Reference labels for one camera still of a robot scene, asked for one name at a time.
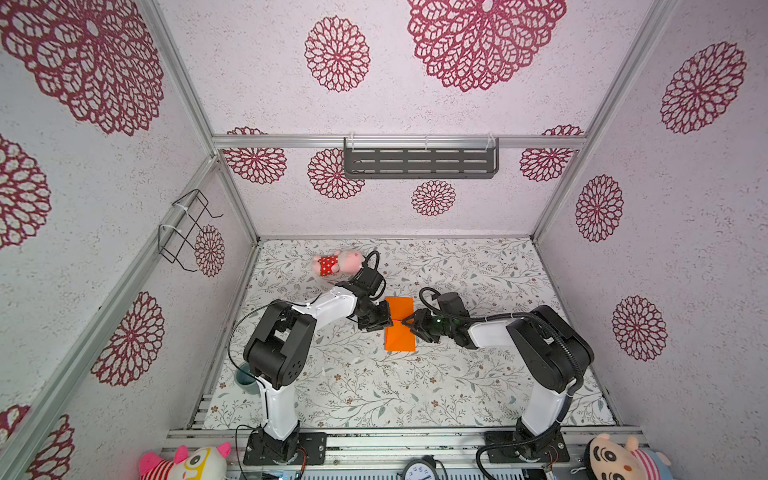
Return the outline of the orange square paper sheet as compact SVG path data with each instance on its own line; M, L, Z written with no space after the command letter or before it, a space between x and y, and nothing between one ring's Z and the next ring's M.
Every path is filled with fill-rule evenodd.
M385 328L384 349L387 352L416 351L416 337L411 330L402 324L402 321L414 313L414 301L412 298L387 297L390 308L392 326Z

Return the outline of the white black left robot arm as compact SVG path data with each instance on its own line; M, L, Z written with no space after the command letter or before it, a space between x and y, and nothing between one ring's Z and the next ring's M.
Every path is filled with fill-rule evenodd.
M393 325L387 301L376 301L346 285L337 285L310 303L275 300L267 306L243 352L262 387L266 435L283 442L298 428L294 383L307 362L315 331L350 319L364 331Z

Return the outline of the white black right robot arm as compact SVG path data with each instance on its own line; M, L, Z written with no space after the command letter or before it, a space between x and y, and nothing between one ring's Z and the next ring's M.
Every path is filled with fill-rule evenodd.
M467 349L517 349L534 379L528 405L520 419L521 431L541 436L559 425L594 361L591 346L552 307L530 312L463 317L422 308L403 324L418 338L438 343L448 337Z

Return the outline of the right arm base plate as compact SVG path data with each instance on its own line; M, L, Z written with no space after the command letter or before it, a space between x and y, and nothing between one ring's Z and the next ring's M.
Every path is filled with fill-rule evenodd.
M560 429L534 437L515 430L488 431L483 434L492 464L513 462L567 463L570 461Z

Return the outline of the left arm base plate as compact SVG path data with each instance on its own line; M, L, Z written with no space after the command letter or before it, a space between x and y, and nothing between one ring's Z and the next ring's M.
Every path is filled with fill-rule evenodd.
M245 466L323 465L327 439L325 432L295 431L286 440L276 440L259 428L248 437L242 463Z

